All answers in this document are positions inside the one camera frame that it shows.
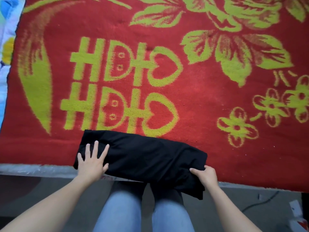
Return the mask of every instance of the folded black garment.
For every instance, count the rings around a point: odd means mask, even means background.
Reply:
[[[98,157],[110,145],[104,160],[107,175],[134,181],[157,183],[203,199],[205,188],[189,168],[204,170],[207,154],[188,144],[105,130],[85,130],[78,152],[85,159],[86,144],[92,152],[98,140]],[[78,168],[77,155],[74,168]]]

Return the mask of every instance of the leg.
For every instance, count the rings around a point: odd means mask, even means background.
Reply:
[[[140,232],[146,183],[115,181],[93,232]]]
[[[153,232],[194,232],[181,193],[177,190],[150,186],[155,200],[152,215]]]

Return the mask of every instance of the yellow dash mark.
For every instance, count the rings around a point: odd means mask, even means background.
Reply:
[[[280,76],[280,79],[284,82],[284,84],[286,86],[291,87],[291,85],[289,84],[288,80],[284,76],[283,71],[279,71],[279,76]]]
[[[262,115],[263,114],[261,112],[259,112],[256,116],[251,117],[250,121],[256,121],[257,119],[260,119],[262,117]]]
[[[292,77],[298,77],[297,74],[293,73],[292,71],[288,71],[288,73],[292,76]]]
[[[61,0],[40,0],[40,1],[37,1],[37,2],[33,3],[32,5],[26,6],[23,9],[23,13],[27,13],[27,12],[33,11],[36,8],[39,8],[39,7],[41,7],[43,5],[46,5],[46,4],[49,4],[49,3],[53,3],[55,1],[61,1]]]
[[[276,71],[273,71],[273,74],[275,75],[275,83],[273,85],[277,87],[279,85],[280,78]]]
[[[129,5],[125,4],[125,3],[122,3],[120,1],[116,1],[116,0],[108,0],[108,1],[111,1],[112,3],[115,3],[117,5],[120,5],[120,6],[123,6],[125,8],[128,8],[128,9],[132,9],[132,7],[130,7]]]

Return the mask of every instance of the hand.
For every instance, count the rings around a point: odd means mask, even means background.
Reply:
[[[103,167],[104,159],[107,155],[109,144],[106,145],[102,155],[98,158],[98,141],[95,141],[92,156],[90,157],[90,144],[86,145],[85,161],[80,153],[77,154],[78,159],[78,175],[77,179],[90,186],[108,170],[108,164]]]
[[[214,168],[207,165],[205,165],[204,167],[204,171],[190,168],[190,172],[196,175],[203,184],[203,186],[206,187],[208,190],[213,187],[218,187],[218,179]]]

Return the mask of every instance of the flower center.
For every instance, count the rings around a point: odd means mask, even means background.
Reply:
[[[305,95],[304,93],[299,93],[299,94],[298,94],[298,98],[299,98],[300,100],[305,99],[305,97],[306,97],[306,95]]]

